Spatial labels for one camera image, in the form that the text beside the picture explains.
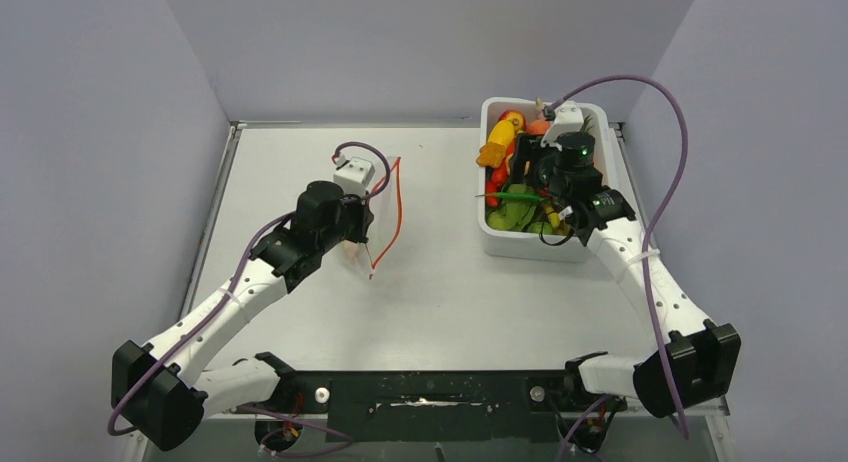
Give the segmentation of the clear zip top bag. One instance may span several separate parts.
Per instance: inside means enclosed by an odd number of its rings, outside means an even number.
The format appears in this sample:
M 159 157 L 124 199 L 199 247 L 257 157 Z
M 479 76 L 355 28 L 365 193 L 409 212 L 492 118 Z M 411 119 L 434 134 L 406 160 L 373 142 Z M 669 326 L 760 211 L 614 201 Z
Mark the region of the clear zip top bag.
M 402 157 L 390 156 L 390 184 L 370 202 L 374 214 L 368 236 L 369 242 L 359 244 L 356 257 L 348 257 L 341 245 L 342 259 L 347 267 L 367 280 L 374 278 L 378 265 L 396 243 L 403 224 L 403 199 L 400 170 Z

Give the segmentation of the green toy chili pepper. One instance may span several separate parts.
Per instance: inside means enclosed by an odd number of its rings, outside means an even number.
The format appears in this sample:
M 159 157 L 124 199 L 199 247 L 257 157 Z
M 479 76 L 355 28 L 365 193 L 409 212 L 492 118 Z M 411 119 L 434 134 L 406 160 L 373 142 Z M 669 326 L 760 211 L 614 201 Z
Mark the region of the green toy chili pepper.
M 492 192 L 492 193 L 484 193 L 475 195 L 477 198 L 484 198 L 488 200 L 492 199 L 503 199 L 503 200 L 514 200 L 514 201 L 533 201 L 539 202 L 546 200 L 546 197 L 538 195 L 538 194 L 526 194 L 526 193 L 509 193 L 509 192 Z

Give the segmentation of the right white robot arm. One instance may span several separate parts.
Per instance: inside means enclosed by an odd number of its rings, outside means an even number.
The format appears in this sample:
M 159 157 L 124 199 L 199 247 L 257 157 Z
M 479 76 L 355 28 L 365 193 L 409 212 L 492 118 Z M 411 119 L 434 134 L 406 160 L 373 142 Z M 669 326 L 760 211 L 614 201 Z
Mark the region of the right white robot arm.
M 616 281 L 654 351 L 635 357 L 600 351 L 567 362 L 564 399 L 585 409 L 601 395 L 633 398 L 662 418 L 723 397 L 738 360 L 740 335 L 731 324 L 716 324 L 684 294 L 651 250 L 630 203 L 594 167 L 594 149 L 594 137 L 584 132 L 562 134 L 553 143 L 520 134 L 511 179 L 539 190 L 560 209 L 570 236 Z

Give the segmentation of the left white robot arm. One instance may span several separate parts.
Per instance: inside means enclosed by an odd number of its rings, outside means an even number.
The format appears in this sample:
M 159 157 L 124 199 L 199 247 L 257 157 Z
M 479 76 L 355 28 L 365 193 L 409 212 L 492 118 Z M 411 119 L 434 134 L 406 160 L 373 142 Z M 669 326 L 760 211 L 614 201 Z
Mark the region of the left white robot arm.
M 268 400 L 283 364 L 256 355 L 209 370 L 209 362 L 271 304 L 317 271 L 343 241 L 364 242 L 373 221 L 365 182 L 314 181 L 294 211 L 266 223 L 234 274 L 204 302 L 143 344 L 126 341 L 112 358 L 112 436 L 140 431 L 163 451 L 185 442 L 211 415 Z

